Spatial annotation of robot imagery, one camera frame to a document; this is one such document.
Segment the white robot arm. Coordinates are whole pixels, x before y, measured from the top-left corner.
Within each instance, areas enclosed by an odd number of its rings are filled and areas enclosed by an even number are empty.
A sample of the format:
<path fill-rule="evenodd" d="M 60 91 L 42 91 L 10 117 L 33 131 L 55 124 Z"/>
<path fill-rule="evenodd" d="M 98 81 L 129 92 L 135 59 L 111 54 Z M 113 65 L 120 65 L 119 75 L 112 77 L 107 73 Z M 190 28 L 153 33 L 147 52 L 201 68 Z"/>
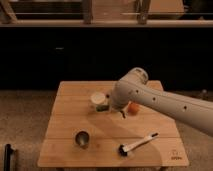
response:
<path fill-rule="evenodd" d="M 110 93 L 110 106 L 120 111 L 129 102 L 144 105 L 213 137 L 213 102 L 156 90 L 147 86 L 148 74 L 132 68 Z"/>

